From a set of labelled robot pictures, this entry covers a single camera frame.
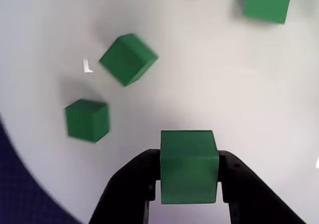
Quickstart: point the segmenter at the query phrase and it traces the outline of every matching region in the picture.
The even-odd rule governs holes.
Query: green block
[[[106,103],[81,99],[65,108],[65,116],[70,137],[96,143],[110,129]]]
[[[246,0],[244,15],[285,23],[290,0]]]
[[[212,131],[162,131],[161,203],[215,203],[218,163]]]
[[[100,63],[124,86],[137,81],[158,59],[135,34],[118,37]]]

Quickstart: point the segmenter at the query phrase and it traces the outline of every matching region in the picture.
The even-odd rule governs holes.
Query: green cube
[[[124,86],[137,81],[158,59],[135,34],[118,37],[100,63]]]
[[[161,203],[215,203],[218,163],[212,131],[162,131]]]
[[[81,99],[65,108],[65,116],[70,137],[96,143],[110,129],[106,103]]]
[[[244,15],[285,23],[290,0],[246,0]]]

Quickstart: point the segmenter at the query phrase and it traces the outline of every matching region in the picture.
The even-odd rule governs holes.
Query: white surface
[[[23,162],[87,223],[109,178],[159,148],[162,129],[212,129],[307,223],[319,222],[319,0],[285,25],[247,20],[242,0],[0,0],[0,111]],[[159,60],[123,88],[97,61],[137,33]],[[94,74],[84,74],[82,58]],[[68,138],[63,108],[107,101],[111,132]],[[229,223],[227,205],[151,204],[152,224]]]

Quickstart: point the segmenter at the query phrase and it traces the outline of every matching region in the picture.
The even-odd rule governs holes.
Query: blue textured mat
[[[1,124],[0,224],[79,224],[37,185]]]

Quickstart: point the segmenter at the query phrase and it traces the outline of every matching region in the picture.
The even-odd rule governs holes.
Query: white fragment
[[[84,71],[84,73],[93,73],[94,72],[90,69],[89,59],[87,59],[87,58],[83,58],[83,71]]]

